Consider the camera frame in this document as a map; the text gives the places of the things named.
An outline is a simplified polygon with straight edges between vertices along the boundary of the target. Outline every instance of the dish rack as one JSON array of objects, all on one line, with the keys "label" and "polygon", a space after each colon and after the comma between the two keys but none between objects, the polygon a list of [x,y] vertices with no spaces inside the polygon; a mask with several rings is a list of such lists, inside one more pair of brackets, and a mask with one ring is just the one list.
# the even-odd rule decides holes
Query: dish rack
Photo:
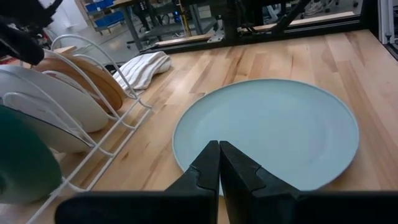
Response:
[{"label": "dish rack", "polygon": [[[66,59],[64,56],[55,53],[51,50],[54,49],[54,46],[56,46],[58,44],[58,42],[64,38],[75,38],[75,39],[80,39],[83,40],[85,42],[87,42],[89,45],[92,45],[94,47],[96,47],[100,52],[102,52],[105,56],[107,56],[107,58],[109,59],[109,61],[114,65],[114,67],[116,68],[116,70],[119,72],[119,74],[121,75],[122,79],[126,82],[126,85],[128,86],[127,91],[125,90],[124,93],[126,95],[127,98],[130,98],[132,100],[134,100],[134,102],[132,103],[132,105],[126,110],[125,113],[123,113],[121,116],[117,114],[117,112],[112,108],[112,106],[109,104],[109,102],[106,100],[106,98],[104,97],[104,95],[102,94],[102,92],[99,91],[98,87],[93,83],[93,81],[88,77],[87,74],[85,74],[79,67],[77,67],[74,63],[72,63],[70,60]],[[94,89],[95,93],[103,100],[103,102],[105,103],[105,105],[109,108],[111,114],[107,114],[108,118],[110,120],[114,121],[114,124],[111,126],[111,128],[108,130],[108,132],[99,140],[99,141],[95,141],[93,138],[91,138],[88,133],[86,131],[84,131],[80,125],[78,125],[78,123],[73,120],[73,118],[50,96],[48,95],[45,91],[43,91],[43,89],[41,89],[39,86],[37,86],[36,84],[32,83],[31,81],[25,79],[23,77],[23,75],[20,74],[13,74],[11,72],[8,72],[10,75],[14,75],[17,78],[21,79],[24,82],[27,82],[28,84],[32,85],[34,88],[38,89],[43,95],[44,97],[46,97],[46,99],[49,100],[49,102],[53,103],[62,113],[64,113],[64,115],[72,122],[72,124],[74,125],[74,127],[68,127],[67,131],[71,132],[71,133],[75,133],[76,130],[82,135],[82,137],[84,137],[86,139],[86,141],[88,141],[88,144],[91,146],[91,151],[86,155],[86,157],[76,166],[76,168],[73,170],[73,172],[65,177],[62,177],[62,184],[52,192],[51,196],[44,202],[44,204],[33,214],[33,216],[31,216],[31,218],[29,219],[29,221],[27,223],[34,223],[35,220],[39,217],[39,215],[51,204],[51,202],[60,195],[61,191],[66,187],[69,186],[72,190],[74,190],[75,192],[87,192],[90,191],[95,183],[97,183],[97,181],[100,179],[100,177],[104,174],[105,170],[109,167],[109,165],[112,163],[113,159],[119,154],[119,152],[121,151],[121,149],[126,145],[126,143],[128,142],[128,140],[131,138],[131,136],[135,133],[135,131],[137,130],[137,128],[142,124],[142,122],[145,120],[145,118],[148,116],[148,114],[151,112],[152,107],[143,103],[141,100],[141,97],[131,88],[131,86],[129,85],[126,77],[123,75],[123,73],[120,71],[119,67],[116,65],[116,63],[112,60],[112,58],[103,50],[101,49],[98,45],[96,45],[94,42],[84,38],[84,37],[80,37],[79,35],[72,35],[72,34],[67,34],[67,35],[61,35],[60,37],[57,37],[54,42],[52,43],[51,46],[51,50],[45,50],[46,54],[49,54],[53,57],[57,57],[61,60],[63,60],[64,62],[66,62],[67,64],[69,64],[71,67],[73,67],[90,85],[91,87]],[[76,54],[74,55],[76,57],[80,57],[83,59],[88,59],[89,61],[95,63],[97,66],[101,67],[105,72],[108,73],[108,75],[111,75],[107,69],[104,68],[104,66],[99,63],[95,58],[92,58],[90,56],[87,55],[82,55],[82,54]],[[126,124],[124,122],[124,119],[126,118],[126,116],[132,111],[132,109],[136,106],[140,104],[144,109],[145,109],[145,113],[141,116],[141,118],[139,118],[138,122],[136,123],[135,126],[131,126],[129,124]],[[50,111],[50,113],[53,116],[56,116],[54,112]],[[118,148],[115,150],[115,152],[108,152],[105,151],[104,149],[101,148],[102,143],[105,142],[105,140],[114,132],[114,130],[118,127],[118,126],[124,126],[125,128],[127,128],[129,130],[129,134],[124,138],[124,140],[121,142],[121,144],[118,146]],[[80,188],[76,185],[73,185],[70,181],[72,180],[72,178],[81,170],[81,168],[83,167],[83,165],[93,156],[93,154],[96,152],[102,152],[105,156],[108,157],[108,160],[106,161],[106,163],[104,164],[104,166],[101,168],[101,170],[97,173],[97,175],[94,177],[94,179],[91,181],[91,183],[88,185],[87,188],[83,189]]]}]

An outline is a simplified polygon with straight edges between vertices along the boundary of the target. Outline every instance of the green object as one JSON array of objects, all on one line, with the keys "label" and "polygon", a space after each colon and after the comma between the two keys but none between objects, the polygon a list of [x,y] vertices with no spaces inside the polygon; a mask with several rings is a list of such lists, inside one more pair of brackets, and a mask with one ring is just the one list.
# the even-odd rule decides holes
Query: green object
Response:
[{"label": "green object", "polygon": [[29,203],[62,182],[58,162],[11,109],[0,105],[0,203]]}]

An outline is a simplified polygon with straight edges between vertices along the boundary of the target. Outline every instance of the butcher block table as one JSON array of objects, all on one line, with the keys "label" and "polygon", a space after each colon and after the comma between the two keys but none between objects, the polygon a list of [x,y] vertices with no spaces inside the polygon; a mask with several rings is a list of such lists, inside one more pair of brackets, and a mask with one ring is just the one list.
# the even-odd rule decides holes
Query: butcher block table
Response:
[{"label": "butcher block table", "polygon": [[[255,78],[284,78],[319,86],[354,113],[359,149],[351,165],[320,190],[398,189],[398,63],[370,31],[187,52],[171,58],[170,71],[155,76],[142,94],[153,106],[152,114],[93,190],[166,189],[182,174],[172,152],[173,131],[182,113],[221,86]],[[129,105],[125,103],[122,110]],[[135,123],[138,113],[142,111],[133,112],[127,121]],[[112,136],[108,146],[118,145],[125,134]],[[70,170],[82,157],[67,156],[63,169]],[[99,157],[89,162],[73,183],[89,184],[105,161]],[[53,203],[38,223],[52,223],[55,207],[65,198]],[[19,220],[21,211],[32,214],[26,207],[6,211],[14,212],[7,216]],[[222,197],[218,223],[229,223]]]}]

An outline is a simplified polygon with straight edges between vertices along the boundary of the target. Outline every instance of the light blue plate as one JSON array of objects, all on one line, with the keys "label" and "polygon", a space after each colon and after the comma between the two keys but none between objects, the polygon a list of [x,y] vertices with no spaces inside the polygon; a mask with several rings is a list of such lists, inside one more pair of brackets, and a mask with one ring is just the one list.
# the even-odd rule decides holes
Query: light blue plate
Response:
[{"label": "light blue plate", "polygon": [[292,80],[263,79],[225,86],[189,107],[173,136],[182,170],[210,140],[229,141],[299,190],[315,190],[348,167],[359,130],[352,112],[332,94]]}]

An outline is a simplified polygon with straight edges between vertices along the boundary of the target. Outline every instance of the dish towel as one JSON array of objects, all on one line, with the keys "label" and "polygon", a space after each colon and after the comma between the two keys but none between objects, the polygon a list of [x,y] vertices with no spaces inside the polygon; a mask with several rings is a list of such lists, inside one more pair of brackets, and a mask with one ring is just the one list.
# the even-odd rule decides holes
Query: dish towel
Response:
[{"label": "dish towel", "polygon": [[[134,90],[145,90],[148,88],[152,77],[155,74],[168,71],[171,64],[170,56],[164,52],[156,52],[131,59],[120,67],[120,71]],[[120,84],[123,90],[129,88],[119,72],[113,74],[113,78]]]}]

